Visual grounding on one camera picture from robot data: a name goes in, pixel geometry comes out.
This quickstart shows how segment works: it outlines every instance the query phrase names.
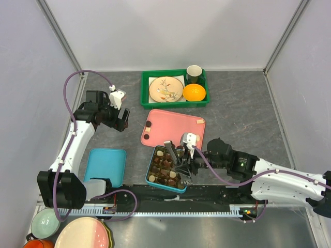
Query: cup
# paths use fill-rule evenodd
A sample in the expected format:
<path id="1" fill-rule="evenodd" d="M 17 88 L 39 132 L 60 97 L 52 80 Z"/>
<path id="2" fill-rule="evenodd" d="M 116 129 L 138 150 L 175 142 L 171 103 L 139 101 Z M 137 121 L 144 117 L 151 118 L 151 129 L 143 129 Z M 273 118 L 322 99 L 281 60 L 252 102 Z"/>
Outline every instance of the cup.
<path id="1" fill-rule="evenodd" d="M 189 66 L 186 69 L 186 80 L 188 84 L 202 84 L 206 78 L 202 75 L 202 68 L 200 66 Z"/>
<path id="2" fill-rule="evenodd" d="M 33 239 L 26 243 L 23 248 L 54 248 L 54 244 L 49 240 Z"/>

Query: pink cutting board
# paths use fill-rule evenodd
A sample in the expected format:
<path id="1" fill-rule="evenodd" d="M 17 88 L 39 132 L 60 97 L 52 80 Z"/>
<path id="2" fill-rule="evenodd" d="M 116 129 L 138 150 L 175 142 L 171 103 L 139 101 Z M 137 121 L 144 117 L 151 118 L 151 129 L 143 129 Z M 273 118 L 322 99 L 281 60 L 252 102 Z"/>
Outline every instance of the pink cutting board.
<path id="1" fill-rule="evenodd" d="M 197 124 L 197 120 L 203 118 L 164 110 L 151 110 L 146 120 L 152 123 L 151 129 L 146 132 L 144 126 L 140 141 L 143 145 L 152 147 L 164 146 L 164 141 L 172 141 L 175 146 L 179 146 L 184 133 L 193 133 L 200 136 L 197 147 L 201 149 L 206 122 Z"/>

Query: green dish rack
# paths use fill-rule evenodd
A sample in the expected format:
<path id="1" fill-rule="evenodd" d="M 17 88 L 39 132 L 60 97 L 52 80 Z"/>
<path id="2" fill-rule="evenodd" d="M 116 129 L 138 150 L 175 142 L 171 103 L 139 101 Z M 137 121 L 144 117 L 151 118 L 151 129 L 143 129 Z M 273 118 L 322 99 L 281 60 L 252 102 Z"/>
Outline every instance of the green dish rack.
<path id="1" fill-rule="evenodd" d="M 163 109 L 163 108 L 176 108 L 176 107 L 205 107 L 207 103 L 210 101 L 209 90 L 207 79 L 201 85 L 206 90 L 206 97 L 200 102 L 158 102 L 158 103 L 148 103 L 148 89 L 149 83 L 148 78 L 158 78 L 161 76 L 184 76 L 185 86 L 187 85 L 186 80 L 186 69 L 179 69 L 179 70 L 163 70 L 163 71 L 143 71 L 141 73 L 141 92 L 140 92 L 140 104 L 146 110 L 151 109 Z M 202 75 L 206 78 L 205 70 L 202 70 Z"/>

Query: orange mug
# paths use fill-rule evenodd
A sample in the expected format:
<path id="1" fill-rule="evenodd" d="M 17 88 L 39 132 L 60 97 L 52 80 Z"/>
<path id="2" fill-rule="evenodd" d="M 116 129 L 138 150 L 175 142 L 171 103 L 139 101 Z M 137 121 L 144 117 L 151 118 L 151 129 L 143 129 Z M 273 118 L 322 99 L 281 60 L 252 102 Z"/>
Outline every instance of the orange mug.
<path id="1" fill-rule="evenodd" d="M 26 243 L 23 248 L 54 248 L 54 244 L 49 240 L 33 239 Z"/>

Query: wall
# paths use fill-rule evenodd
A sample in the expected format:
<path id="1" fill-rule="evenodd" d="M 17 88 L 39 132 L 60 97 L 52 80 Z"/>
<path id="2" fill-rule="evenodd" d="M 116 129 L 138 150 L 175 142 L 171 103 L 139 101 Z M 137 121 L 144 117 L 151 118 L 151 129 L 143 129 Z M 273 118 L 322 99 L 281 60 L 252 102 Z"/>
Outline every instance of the wall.
<path id="1" fill-rule="evenodd" d="M 297 168 L 321 174 L 331 170 L 330 9 L 310 1 L 268 74 Z"/>
<path id="2" fill-rule="evenodd" d="M 74 70 L 35 1 L 2 1 L 0 37 L 0 246 L 22 247 L 38 172 L 54 161 L 68 125 L 62 89 Z M 77 85 L 72 79 L 69 102 Z"/>
<path id="3" fill-rule="evenodd" d="M 47 0 L 84 69 L 262 69 L 300 0 Z"/>

